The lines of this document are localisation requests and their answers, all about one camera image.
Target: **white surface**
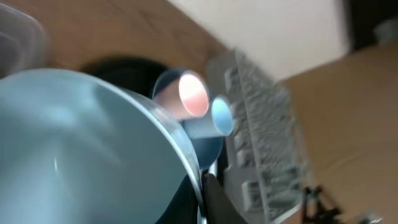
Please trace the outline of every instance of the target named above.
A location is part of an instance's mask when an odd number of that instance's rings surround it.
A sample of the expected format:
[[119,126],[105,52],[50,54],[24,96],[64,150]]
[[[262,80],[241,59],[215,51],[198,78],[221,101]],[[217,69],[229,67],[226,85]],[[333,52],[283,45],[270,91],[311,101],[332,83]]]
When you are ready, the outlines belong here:
[[348,51],[340,0],[169,0],[277,80]]

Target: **clear plastic container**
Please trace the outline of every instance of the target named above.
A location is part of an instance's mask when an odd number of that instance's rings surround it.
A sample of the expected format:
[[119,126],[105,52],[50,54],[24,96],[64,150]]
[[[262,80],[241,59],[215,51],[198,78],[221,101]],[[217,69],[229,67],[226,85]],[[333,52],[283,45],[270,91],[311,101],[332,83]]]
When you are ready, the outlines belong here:
[[48,38],[33,17],[0,3],[0,78],[47,62]]

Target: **blue plate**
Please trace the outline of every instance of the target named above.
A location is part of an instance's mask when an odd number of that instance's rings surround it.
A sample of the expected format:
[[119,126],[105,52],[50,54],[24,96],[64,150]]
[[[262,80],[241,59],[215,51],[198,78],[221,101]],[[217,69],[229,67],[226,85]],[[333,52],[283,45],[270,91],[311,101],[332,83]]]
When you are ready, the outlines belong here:
[[[152,99],[158,92],[162,91],[167,85],[181,77],[187,69],[167,70],[157,79],[154,90],[152,91]],[[220,156],[223,148],[224,137],[191,139],[192,145],[197,154],[199,167],[201,170],[207,170]]]

